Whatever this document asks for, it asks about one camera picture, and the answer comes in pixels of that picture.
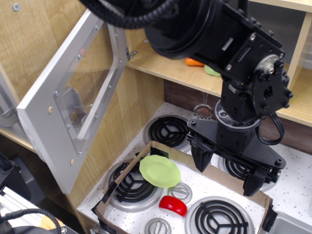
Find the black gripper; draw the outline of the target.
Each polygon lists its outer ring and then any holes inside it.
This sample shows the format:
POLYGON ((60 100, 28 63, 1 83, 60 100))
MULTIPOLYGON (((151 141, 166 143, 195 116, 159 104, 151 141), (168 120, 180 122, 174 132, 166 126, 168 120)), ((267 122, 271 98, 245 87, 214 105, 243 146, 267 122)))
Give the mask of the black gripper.
POLYGON ((244 196, 253 196, 263 183, 276 183, 286 161, 269 145, 258 139, 254 128, 232 129, 215 120, 191 119, 187 122, 188 140, 196 168, 203 172, 213 154, 249 170, 244 181, 244 196))

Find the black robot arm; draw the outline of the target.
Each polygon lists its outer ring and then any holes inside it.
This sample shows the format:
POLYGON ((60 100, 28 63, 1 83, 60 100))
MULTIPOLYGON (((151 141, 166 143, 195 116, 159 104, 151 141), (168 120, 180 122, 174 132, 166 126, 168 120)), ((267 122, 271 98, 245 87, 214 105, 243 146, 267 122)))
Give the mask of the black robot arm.
POLYGON ((243 166, 245 196, 263 183, 276 182, 286 165, 260 133, 270 117, 279 134, 285 133, 277 111, 293 97, 287 88, 281 44, 271 32, 247 17, 248 3, 238 9, 225 0, 85 0, 92 13, 123 29, 144 29, 156 53, 170 59, 190 57, 222 77, 216 120, 188 121, 188 140, 195 166, 204 171, 213 154, 243 166))

